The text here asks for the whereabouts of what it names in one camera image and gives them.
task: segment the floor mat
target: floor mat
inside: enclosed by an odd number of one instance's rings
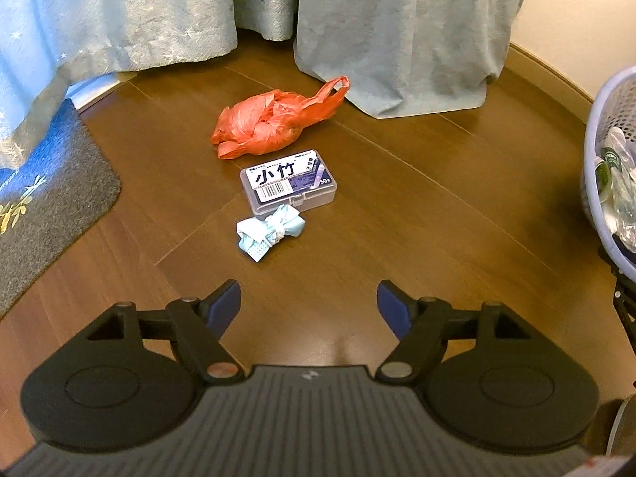
[[[27,163],[0,170],[0,317],[112,207],[120,188],[65,100]]]

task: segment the light blue face mask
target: light blue face mask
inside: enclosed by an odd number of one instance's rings
[[[238,247],[258,262],[283,237],[297,237],[303,228],[304,220],[298,210],[282,204],[264,221],[255,217],[240,221],[237,224],[237,233],[240,236]]]

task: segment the red plastic bag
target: red plastic bag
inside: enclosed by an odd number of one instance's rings
[[[342,87],[330,95],[336,84]],[[305,127],[333,116],[349,90],[349,79],[327,82],[312,98],[275,89],[226,107],[210,138],[220,159],[266,154],[287,147]]]

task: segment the basket rim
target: basket rim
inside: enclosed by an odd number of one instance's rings
[[[596,140],[599,132],[600,117],[605,109],[607,99],[612,92],[627,79],[636,79],[636,66],[630,66],[616,73],[600,88],[598,95],[594,99],[592,108],[589,111],[588,122],[585,127],[585,141],[583,144],[583,175],[585,180],[585,191],[588,198],[589,211],[594,222],[594,228],[599,234],[603,248],[616,264],[616,266],[631,281],[636,281],[636,266],[634,266],[620,252],[618,246],[612,239],[610,232],[603,216],[603,211],[599,200],[599,190],[596,185],[595,175],[595,157],[596,157]]]

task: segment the beige wall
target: beige wall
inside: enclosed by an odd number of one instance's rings
[[[636,0],[525,0],[512,41],[593,97],[636,65]]]

